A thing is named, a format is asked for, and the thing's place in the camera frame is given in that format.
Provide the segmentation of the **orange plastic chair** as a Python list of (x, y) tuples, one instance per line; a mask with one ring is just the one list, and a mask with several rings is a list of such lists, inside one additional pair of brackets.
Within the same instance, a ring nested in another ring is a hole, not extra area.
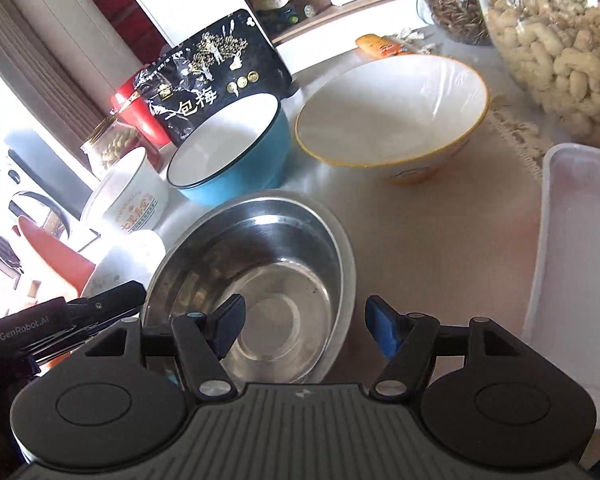
[(78, 296), (82, 295), (86, 283), (95, 271), (95, 265), (75, 252), (57, 238), (50, 235), (25, 216), (19, 216), (17, 228), (26, 244), (35, 255), (61, 278)]

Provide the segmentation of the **white bowl yellow rim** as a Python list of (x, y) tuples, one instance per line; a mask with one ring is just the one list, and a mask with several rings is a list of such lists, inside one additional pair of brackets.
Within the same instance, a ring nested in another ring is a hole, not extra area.
[(482, 76), (463, 62), (394, 56), (321, 86), (300, 110), (294, 134), (306, 154), (329, 166), (418, 183), (466, 146), (490, 101)]

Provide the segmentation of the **white tv cabinet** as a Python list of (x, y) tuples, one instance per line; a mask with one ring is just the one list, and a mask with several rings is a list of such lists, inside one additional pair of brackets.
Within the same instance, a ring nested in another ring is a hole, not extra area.
[(312, 6), (313, 16), (270, 35), (294, 74), (354, 49), (355, 39), (368, 32), (385, 36), (424, 24), (416, 0), (356, 0), (343, 6), (328, 0), (297, 0), (299, 11), (306, 6)]

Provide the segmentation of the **white paper noodle bowl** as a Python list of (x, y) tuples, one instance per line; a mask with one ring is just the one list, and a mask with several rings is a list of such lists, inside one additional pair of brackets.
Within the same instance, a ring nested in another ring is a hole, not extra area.
[(112, 166), (88, 199), (82, 220), (100, 234), (152, 230), (169, 203), (169, 187), (148, 160), (134, 148)]

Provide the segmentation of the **glass jar of peanuts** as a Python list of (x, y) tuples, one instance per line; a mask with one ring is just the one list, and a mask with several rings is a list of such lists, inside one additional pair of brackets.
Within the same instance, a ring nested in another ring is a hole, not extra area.
[(570, 138), (600, 148), (600, 0), (479, 0), (509, 75)]

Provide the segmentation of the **blue enamel bowl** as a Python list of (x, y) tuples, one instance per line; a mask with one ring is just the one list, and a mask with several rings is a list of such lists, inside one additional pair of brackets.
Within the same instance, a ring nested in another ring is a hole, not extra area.
[(257, 93), (203, 122), (172, 156), (166, 180), (189, 200), (214, 207), (275, 186), (290, 149), (282, 104)]

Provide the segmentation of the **glass jar of seeds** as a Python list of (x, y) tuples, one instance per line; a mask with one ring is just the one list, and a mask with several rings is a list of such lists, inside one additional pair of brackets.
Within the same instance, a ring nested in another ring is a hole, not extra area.
[(432, 21), (451, 40), (470, 46), (490, 46), (478, 0), (425, 0)]

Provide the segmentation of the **orange snack tube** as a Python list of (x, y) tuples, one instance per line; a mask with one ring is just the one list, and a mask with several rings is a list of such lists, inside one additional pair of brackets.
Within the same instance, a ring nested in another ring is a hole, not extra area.
[(358, 39), (355, 40), (355, 44), (362, 52), (368, 54), (375, 60), (410, 54), (410, 51), (407, 51), (403, 46), (397, 44), (393, 40), (374, 34), (358, 37)]

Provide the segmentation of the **stainless steel bowl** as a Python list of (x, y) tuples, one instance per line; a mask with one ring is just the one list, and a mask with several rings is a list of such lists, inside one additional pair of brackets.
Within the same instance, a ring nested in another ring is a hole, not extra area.
[(267, 190), (210, 210), (180, 237), (150, 281), (140, 319), (158, 326), (242, 295), (246, 322), (221, 362), (230, 378), (315, 384), (347, 337), (355, 289), (337, 217), (306, 194)]

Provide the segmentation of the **gold lid peanut jar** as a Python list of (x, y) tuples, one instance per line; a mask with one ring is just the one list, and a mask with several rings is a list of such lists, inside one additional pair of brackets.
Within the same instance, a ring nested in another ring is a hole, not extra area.
[(93, 130), (81, 150), (91, 166), (91, 172), (100, 180), (107, 170), (130, 151), (144, 148), (149, 162), (159, 170), (162, 157), (137, 128), (122, 122), (117, 114), (109, 115)]

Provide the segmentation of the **red trash bin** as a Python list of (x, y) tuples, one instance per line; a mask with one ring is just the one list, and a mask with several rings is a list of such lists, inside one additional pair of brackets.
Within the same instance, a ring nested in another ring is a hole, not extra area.
[(134, 92), (133, 82), (134, 77), (131, 77), (110, 96), (111, 107), (125, 122), (140, 130), (140, 133), (152, 144), (162, 148), (171, 140), (162, 125), (151, 115), (145, 101), (142, 98), (131, 99)]

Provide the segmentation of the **white plastic tray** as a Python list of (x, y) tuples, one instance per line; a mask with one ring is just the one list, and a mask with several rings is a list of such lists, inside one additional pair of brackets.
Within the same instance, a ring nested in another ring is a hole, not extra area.
[(562, 143), (543, 159), (522, 339), (592, 396), (600, 429), (600, 148)]

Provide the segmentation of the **black plum snack bag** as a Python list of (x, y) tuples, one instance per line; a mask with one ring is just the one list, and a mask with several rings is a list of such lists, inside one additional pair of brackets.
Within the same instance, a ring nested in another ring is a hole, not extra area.
[(288, 68), (250, 11), (237, 10), (196, 32), (134, 78), (170, 141), (181, 145), (205, 120), (244, 96), (294, 93)]

